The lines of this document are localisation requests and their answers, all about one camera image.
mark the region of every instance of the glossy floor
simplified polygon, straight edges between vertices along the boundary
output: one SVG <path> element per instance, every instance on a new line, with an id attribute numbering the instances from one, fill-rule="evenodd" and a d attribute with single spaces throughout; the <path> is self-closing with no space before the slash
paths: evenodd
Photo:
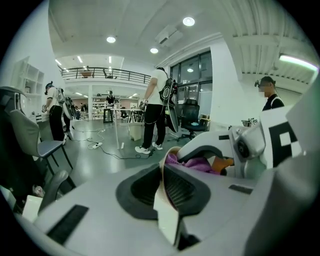
<path id="1" fill-rule="evenodd" d="M 51 157 L 49 157 L 49 161 L 54 172 L 59 169 L 67 170 L 77 186 L 91 179 L 95 179 L 101 174 L 126 172 L 136 167 L 143 169 L 146 166 L 158 163 L 171 147 L 182 147 L 189 141 L 188 138 L 181 139 L 179 142 L 175 140 L 167 141 L 174 139 L 174 137 L 166 135 L 162 145 L 163 150 L 155 150 L 154 154 L 148 157 L 145 154 L 136 153 L 135 147 L 140 146 L 143 139 L 137 141 L 131 140 L 127 126 L 118 126 L 119 143 L 121 145 L 123 142 L 124 148 L 117 149 L 114 123 L 103 123 L 102 120 L 82 120 L 71 122 L 71 125 L 74 127 L 74 129 L 70 129 L 73 141 L 68 139 L 64 148 L 73 165 L 73 169 L 68 165 L 61 149 L 54 153 L 59 167 L 56 166 Z M 97 129 L 105 129 L 104 132 L 100 132 L 99 134 L 103 136 L 103 138 L 100 137 L 97 132 L 90 132 L 96 131 Z M 102 149 L 106 153 L 114 155 L 104 153 L 101 148 L 88 149 L 88 146 L 89 148 L 93 146 L 90 145 L 92 142 L 86 140 L 89 137 L 92 137 L 94 142 L 104 139 L 101 146 Z"/>

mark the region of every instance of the fluorescent light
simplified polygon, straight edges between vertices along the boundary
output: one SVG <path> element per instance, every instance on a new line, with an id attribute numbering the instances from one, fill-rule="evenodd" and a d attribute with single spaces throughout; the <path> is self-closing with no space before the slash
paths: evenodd
<path id="1" fill-rule="evenodd" d="M 310 69 L 310 70 L 313 70 L 313 71 L 318 71 L 318 67 L 316 67 L 315 65 L 305 61 L 305 60 L 302 60 L 302 59 L 299 59 L 299 58 L 295 58 L 295 57 L 291 57 L 291 56 L 288 56 L 288 55 L 281 55 L 280 58 L 279 58 L 280 61 L 283 61 L 283 62 L 289 62 L 289 63 L 293 63 L 293 64 L 297 64 L 297 65 L 300 65 L 300 66 L 303 66 L 307 69 Z"/>
<path id="2" fill-rule="evenodd" d="M 150 52 L 152 52 L 153 54 L 157 54 L 158 53 L 158 49 L 157 48 L 151 48 Z"/>
<path id="3" fill-rule="evenodd" d="M 108 43 L 114 43 L 115 41 L 116 41 L 116 39 L 114 38 L 114 37 L 112 37 L 112 36 L 109 36 L 107 39 L 106 39 L 106 41 L 108 42 Z"/>
<path id="4" fill-rule="evenodd" d="M 182 22 L 184 25 L 188 27 L 193 26 L 195 24 L 195 20 L 191 17 L 185 17 Z"/>

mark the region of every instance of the white t-shirt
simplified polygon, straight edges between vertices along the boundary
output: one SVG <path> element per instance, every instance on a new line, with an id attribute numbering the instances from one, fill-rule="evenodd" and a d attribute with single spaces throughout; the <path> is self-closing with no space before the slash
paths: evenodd
<path id="1" fill-rule="evenodd" d="M 56 87 L 51 87 L 48 90 L 48 95 L 46 96 L 47 99 L 52 98 L 51 104 L 48 107 L 48 111 L 50 111 L 50 109 L 53 106 L 60 106 L 59 102 L 58 102 L 58 89 Z"/>
<path id="2" fill-rule="evenodd" d="M 151 78 L 156 78 L 157 82 L 156 82 L 156 87 L 154 88 L 152 94 L 147 99 L 148 104 L 163 105 L 164 103 L 160 99 L 159 92 L 165 87 L 168 77 L 163 70 L 156 69 L 155 71 L 152 72 Z"/>

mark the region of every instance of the chair seat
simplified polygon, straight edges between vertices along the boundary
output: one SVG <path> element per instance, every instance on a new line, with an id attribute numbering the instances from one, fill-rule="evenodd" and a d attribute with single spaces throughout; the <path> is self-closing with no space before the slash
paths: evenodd
<path id="1" fill-rule="evenodd" d="M 38 154 L 41 158 L 45 158 L 60 148 L 62 143 L 59 140 L 45 140 L 38 144 Z"/>
<path id="2" fill-rule="evenodd" d="M 185 128 L 190 132 L 201 132 L 206 129 L 204 125 L 191 125 L 191 124 L 184 124 L 182 128 Z"/>

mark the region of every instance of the ceiling air conditioner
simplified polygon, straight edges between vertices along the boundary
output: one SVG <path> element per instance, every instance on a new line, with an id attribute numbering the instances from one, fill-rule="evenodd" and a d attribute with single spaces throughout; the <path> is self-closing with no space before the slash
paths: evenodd
<path id="1" fill-rule="evenodd" d="M 166 26 L 156 37 L 155 40 L 162 47 L 171 47 L 175 42 L 182 38 L 183 34 L 174 26 Z"/>

